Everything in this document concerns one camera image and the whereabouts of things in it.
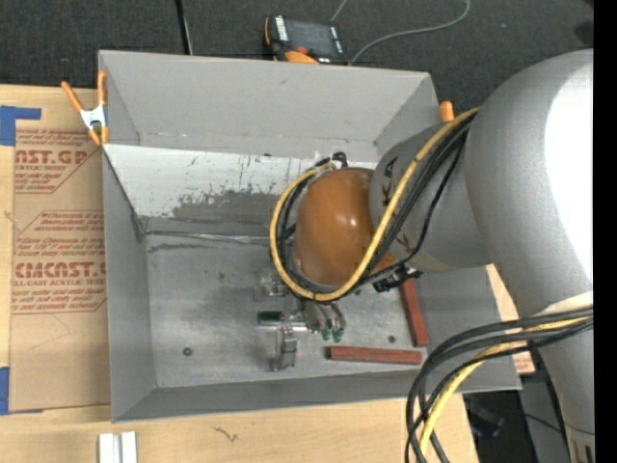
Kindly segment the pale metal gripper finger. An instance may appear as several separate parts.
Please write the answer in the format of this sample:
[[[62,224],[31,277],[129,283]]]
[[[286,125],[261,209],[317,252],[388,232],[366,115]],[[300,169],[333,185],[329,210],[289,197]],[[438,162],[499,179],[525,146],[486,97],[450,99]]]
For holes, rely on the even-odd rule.
[[[282,326],[275,338],[275,354],[270,360],[272,371],[281,371],[295,366],[297,338],[291,326]]]
[[[280,278],[264,278],[254,286],[253,300],[255,303],[264,303],[284,295],[285,284]]]

